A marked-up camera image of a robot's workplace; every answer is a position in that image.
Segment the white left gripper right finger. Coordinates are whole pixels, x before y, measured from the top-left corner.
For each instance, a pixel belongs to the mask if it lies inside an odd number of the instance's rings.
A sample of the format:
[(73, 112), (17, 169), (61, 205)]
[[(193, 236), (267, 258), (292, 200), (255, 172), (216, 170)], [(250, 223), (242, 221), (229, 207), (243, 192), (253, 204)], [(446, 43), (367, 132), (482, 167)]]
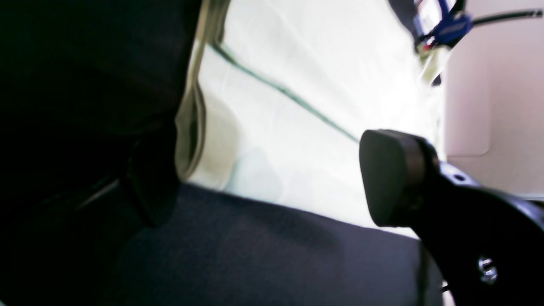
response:
[(359, 159), (373, 222), (411, 228), (457, 306), (542, 306), (542, 206), (483, 186), (413, 134), (366, 130)]

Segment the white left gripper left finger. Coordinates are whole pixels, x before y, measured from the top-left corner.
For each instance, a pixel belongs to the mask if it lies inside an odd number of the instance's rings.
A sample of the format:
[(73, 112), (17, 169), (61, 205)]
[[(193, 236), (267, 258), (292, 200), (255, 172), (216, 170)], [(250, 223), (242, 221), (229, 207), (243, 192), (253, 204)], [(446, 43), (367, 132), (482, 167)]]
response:
[(200, 0), (2, 0), (1, 302), (95, 306), (178, 189)]

